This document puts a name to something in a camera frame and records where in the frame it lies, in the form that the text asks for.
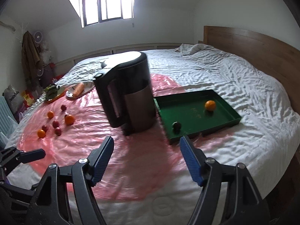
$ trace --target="bag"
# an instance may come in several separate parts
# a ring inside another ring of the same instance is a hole
[[[23,103],[19,107],[19,109],[16,111],[16,113],[13,115],[15,117],[15,120],[17,121],[17,123],[19,123],[23,119],[23,117],[24,117],[23,113],[26,111],[26,109],[27,109],[27,107],[26,107],[25,103]]]
[[[24,102],[23,97],[20,95],[19,91],[14,89],[12,85],[9,85],[9,87],[4,90],[3,95],[11,112],[15,114]]]

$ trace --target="kettle lid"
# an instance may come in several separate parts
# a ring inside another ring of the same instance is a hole
[[[105,60],[105,67],[103,68],[113,68],[118,66],[118,69],[131,67],[139,64],[144,59],[146,55],[142,52],[123,52],[114,54]]]

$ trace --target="bed frame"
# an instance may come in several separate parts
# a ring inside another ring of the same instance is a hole
[[[203,42],[238,55],[284,86],[293,110],[300,114],[300,51],[273,37],[229,27],[204,26]],[[299,148],[285,174],[266,197],[271,218],[278,217],[300,190]]]
[[[253,31],[204,26],[204,44],[238,55],[285,88],[300,114],[300,51],[278,39]]]
[[[88,52],[85,54],[77,55],[72,58],[57,62],[54,68],[55,76],[65,74],[70,71],[70,69],[78,62],[87,59],[95,58],[100,56],[107,56],[121,52],[130,51],[146,51],[146,50],[156,50],[156,49],[174,49],[181,45],[181,43],[146,43],[146,44],[134,44],[126,46],[116,46],[106,49],[100,49],[93,52]]]

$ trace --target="wooden headboard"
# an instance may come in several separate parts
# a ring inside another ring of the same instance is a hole
[[[229,27],[204,26],[204,44],[238,55],[285,88],[300,114],[300,51],[273,37]]]

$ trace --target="brown coat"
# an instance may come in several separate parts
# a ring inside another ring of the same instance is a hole
[[[25,76],[26,86],[30,89],[35,85],[37,68],[42,67],[42,60],[38,52],[33,36],[27,31],[22,42],[22,67]]]

